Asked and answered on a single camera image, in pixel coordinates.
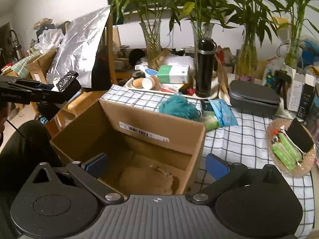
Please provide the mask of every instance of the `teal yarn ball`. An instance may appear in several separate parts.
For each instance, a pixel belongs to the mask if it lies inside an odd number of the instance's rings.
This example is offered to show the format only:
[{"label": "teal yarn ball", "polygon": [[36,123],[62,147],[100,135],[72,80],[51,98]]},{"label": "teal yarn ball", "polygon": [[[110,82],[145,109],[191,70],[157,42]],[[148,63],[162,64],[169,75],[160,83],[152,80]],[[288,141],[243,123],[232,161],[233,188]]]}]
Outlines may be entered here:
[{"label": "teal yarn ball", "polygon": [[189,103],[186,98],[173,95],[159,106],[159,112],[188,120],[199,121],[200,113],[195,105]]}]

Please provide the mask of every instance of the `barcode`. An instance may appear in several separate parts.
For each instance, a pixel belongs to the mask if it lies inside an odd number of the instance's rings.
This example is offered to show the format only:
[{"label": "barcode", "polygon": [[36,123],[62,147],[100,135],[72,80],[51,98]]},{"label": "barcode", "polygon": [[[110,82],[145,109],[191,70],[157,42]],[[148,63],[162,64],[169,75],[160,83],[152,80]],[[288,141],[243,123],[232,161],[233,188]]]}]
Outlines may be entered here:
[{"label": "barcode", "polygon": [[143,136],[147,136],[149,138],[153,138],[153,139],[157,139],[157,140],[161,140],[161,141],[164,141],[166,143],[169,143],[169,139],[167,137],[163,137],[163,136],[160,136],[160,135],[145,131],[143,129],[139,129],[139,128],[133,127],[133,126],[125,124],[125,123],[123,123],[121,121],[119,121],[119,125],[120,125],[120,128],[135,132],[135,133],[143,135]]}]

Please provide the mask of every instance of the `floor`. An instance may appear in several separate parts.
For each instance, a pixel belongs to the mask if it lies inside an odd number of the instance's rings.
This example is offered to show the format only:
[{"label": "floor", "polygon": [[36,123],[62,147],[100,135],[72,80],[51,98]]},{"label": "floor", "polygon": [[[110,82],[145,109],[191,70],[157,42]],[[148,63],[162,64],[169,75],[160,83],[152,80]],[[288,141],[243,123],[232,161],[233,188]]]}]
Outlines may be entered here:
[{"label": "floor", "polygon": [[[35,112],[30,105],[26,105],[23,110],[21,110],[16,117],[11,120],[11,123],[15,125],[17,128],[21,126],[23,123],[27,122],[28,120],[33,120],[35,117]],[[8,139],[14,133],[15,129],[10,126],[9,123],[5,123],[5,130],[4,130],[4,142],[0,147],[0,153],[2,148],[7,143]],[[314,186],[314,194],[315,194],[315,228],[314,230],[319,230],[319,169],[317,165],[314,165],[312,168],[312,179],[313,179],[313,186]],[[315,232],[312,236],[310,235],[309,238],[319,238],[317,232]]]},{"label": "floor", "polygon": [[[15,116],[10,122],[16,127],[20,127],[23,123],[33,120],[35,117],[35,111],[32,108],[31,105],[26,105],[23,110],[18,112],[18,115]],[[4,147],[4,145],[7,143],[9,138],[12,136],[14,133],[15,129],[8,123],[5,122],[5,129],[4,129],[4,140],[3,143],[0,147],[0,153]]]}]

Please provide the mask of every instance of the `green checkered cloth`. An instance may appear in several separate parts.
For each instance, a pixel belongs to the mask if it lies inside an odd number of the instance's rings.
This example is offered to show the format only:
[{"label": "green checkered cloth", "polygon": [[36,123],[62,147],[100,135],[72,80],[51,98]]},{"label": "green checkered cloth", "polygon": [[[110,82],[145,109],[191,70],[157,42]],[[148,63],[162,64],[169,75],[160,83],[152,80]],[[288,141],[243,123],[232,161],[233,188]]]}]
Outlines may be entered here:
[{"label": "green checkered cloth", "polygon": [[31,55],[24,57],[14,65],[12,65],[9,69],[15,71],[15,73],[22,78],[26,78],[29,74],[29,70],[25,68],[25,66],[35,57],[42,55],[40,50],[32,53]]}]

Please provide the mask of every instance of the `green and white box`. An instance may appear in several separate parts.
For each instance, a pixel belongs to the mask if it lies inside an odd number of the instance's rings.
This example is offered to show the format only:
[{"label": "green and white box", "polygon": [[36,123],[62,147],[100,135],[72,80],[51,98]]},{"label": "green and white box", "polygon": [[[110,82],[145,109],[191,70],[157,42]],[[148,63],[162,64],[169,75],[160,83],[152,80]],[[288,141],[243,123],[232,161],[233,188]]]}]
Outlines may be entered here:
[{"label": "green and white box", "polygon": [[188,83],[189,65],[161,66],[157,79],[160,83]]}]

